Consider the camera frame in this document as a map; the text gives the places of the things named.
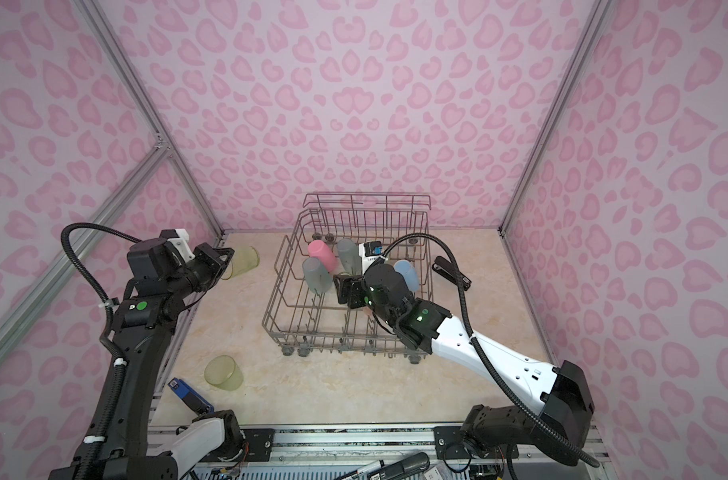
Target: metal post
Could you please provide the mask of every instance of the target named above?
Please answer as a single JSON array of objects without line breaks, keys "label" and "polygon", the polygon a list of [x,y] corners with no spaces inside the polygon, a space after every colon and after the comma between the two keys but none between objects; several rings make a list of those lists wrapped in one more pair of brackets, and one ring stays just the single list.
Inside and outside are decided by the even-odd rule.
[{"label": "metal post", "polygon": [[220,225],[212,210],[212,206],[206,200],[204,193],[199,188],[198,183],[194,180],[194,176],[183,160],[183,155],[177,148],[154,102],[150,99],[140,77],[135,72],[132,63],[130,63],[124,49],[121,47],[118,36],[110,25],[108,18],[105,16],[105,12],[100,7],[99,1],[73,0],[73,3],[84,16],[87,24],[89,24],[92,33],[94,33],[98,42],[100,42],[100,46],[102,46],[106,56],[108,56],[108,59],[113,64],[121,81],[124,82],[124,86],[127,88],[129,95],[132,96],[138,105],[139,111],[148,122],[152,131],[155,132],[158,141],[166,142],[170,146],[172,164],[175,166],[186,190],[188,190],[188,193],[199,207],[200,212],[206,218],[206,222],[218,238],[222,237],[224,233],[223,227]]},{"label": "metal post", "polygon": [[[89,221],[100,225],[113,225],[127,209],[127,206],[132,203],[137,192],[153,177],[158,167],[168,157],[168,152],[165,144],[153,148]],[[103,232],[98,230],[82,230],[79,235],[74,233],[71,241],[74,252],[80,259],[86,258],[103,235]],[[36,323],[44,309],[60,293],[75,271],[65,253],[60,254],[49,266],[47,272],[34,284],[30,293],[2,318],[0,321],[0,365]]]},{"label": "metal post", "polygon": [[524,168],[522,177],[519,178],[516,188],[514,189],[513,198],[508,209],[505,211],[503,216],[502,224],[500,225],[501,232],[507,232],[508,228],[513,223],[513,218],[518,211],[519,206],[522,203],[524,194],[529,187],[532,176],[535,170],[542,161],[548,143],[553,137],[553,133],[558,127],[559,120],[562,114],[567,110],[567,105],[572,92],[578,86],[580,77],[582,76],[585,67],[588,65],[590,56],[596,48],[596,44],[599,41],[601,33],[604,31],[604,27],[608,24],[608,20],[611,16],[614,8],[615,0],[596,0],[594,6],[590,10],[588,20],[585,23],[585,28],[580,35],[578,44],[572,52],[572,57],[569,60],[566,72],[564,72],[564,78],[556,91],[556,96],[551,104],[551,109],[548,111],[548,115],[545,117],[543,127],[538,133],[538,137],[534,142],[532,153],[527,160],[527,166]]}]

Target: pink cup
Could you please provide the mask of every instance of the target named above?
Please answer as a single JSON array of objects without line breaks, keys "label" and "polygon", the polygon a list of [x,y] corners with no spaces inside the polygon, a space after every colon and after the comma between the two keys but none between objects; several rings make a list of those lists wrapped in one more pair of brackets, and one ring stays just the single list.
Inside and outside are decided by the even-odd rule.
[{"label": "pink cup", "polygon": [[308,254],[318,258],[328,272],[332,272],[337,266],[337,257],[324,240],[314,240],[308,244]]}]

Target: yellow-green translucent cup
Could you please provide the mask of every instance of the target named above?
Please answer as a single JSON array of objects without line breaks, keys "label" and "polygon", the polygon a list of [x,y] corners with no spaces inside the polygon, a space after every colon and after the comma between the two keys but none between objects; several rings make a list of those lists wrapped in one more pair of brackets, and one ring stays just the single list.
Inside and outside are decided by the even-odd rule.
[{"label": "yellow-green translucent cup", "polygon": [[249,272],[260,264],[260,255],[253,246],[237,246],[234,250],[234,258],[230,261],[232,270],[228,278]]},{"label": "yellow-green translucent cup", "polygon": [[206,364],[204,379],[213,387],[231,392],[244,382],[244,374],[234,359],[221,355]]}]

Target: pink leopard print wall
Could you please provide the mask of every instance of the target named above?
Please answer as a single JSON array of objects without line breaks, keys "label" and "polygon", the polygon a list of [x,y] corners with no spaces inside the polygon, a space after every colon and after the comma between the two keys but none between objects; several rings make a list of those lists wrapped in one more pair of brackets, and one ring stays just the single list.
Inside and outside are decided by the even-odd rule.
[{"label": "pink leopard print wall", "polygon": [[619,4],[512,239],[621,477],[728,478],[728,1]]},{"label": "pink leopard print wall", "polygon": [[69,0],[0,2],[0,319],[149,150]]},{"label": "pink leopard print wall", "polygon": [[[180,178],[162,165],[114,225],[141,239],[186,228],[191,245],[212,242]],[[110,296],[131,277],[130,244],[106,236],[84,262]],[[76,274],[0,367],[0,480],[46,478],[66,466],[97,405],[110,355],[98,342],[103,309]]]},{"label": "pink leopard print wall", "polygon": [[500,223],[591,0],[102,2],[229,228],[315,190]]}]

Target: dishwasher rack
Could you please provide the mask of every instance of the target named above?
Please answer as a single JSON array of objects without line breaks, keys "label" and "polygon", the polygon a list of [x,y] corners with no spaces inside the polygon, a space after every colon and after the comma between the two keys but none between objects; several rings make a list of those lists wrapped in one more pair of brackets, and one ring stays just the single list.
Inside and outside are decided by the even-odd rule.
[{"label": "dishwasher rack", "polygon": [[[368,309],[350,310],[337,302],[334,286],[322,295],[311,292],[304,281],[302,262],[309,257],[308,244],[324,240],[337,255],[337,242],[350,238],[357,244],[380,240],[390,245],[400,236],[428,233],[427,194],[333,193],[308,194],[292,234],[282,239],[273,268],[276,284],[263,317],[263,328],[281,346],[282,353],[308,356],[313,350],[329,352],[404,355],[417,364],[424,352],[409,350],[384,331]],[[432,300],[429,240],[413,238],[394,247],[389,261],[409,260],[420,282],[416,296]],[[338,264],[337,270],[343,272]]]}]

